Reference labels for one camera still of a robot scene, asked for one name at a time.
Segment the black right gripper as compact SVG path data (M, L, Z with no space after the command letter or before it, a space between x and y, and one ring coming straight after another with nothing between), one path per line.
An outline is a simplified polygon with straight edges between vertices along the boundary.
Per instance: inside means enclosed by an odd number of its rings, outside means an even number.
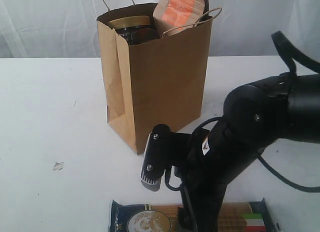
M214 117L189 135L186 158L176 165L183 207L180 232L216 232L228 185L250 165L245 120Z

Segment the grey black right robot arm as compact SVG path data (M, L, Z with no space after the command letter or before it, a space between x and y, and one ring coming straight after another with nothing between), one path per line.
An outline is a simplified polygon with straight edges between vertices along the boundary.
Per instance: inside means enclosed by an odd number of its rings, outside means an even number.
M181 179L181 232L217 231L227 186L256 160L298 191L320 191L290 181L262 158L278 139L320 141L320 64L281 31L271 38L288 71L235 88L224 100L222 116L207 120L214 127L207 132L200 124L190 135L186 159L175 169Z

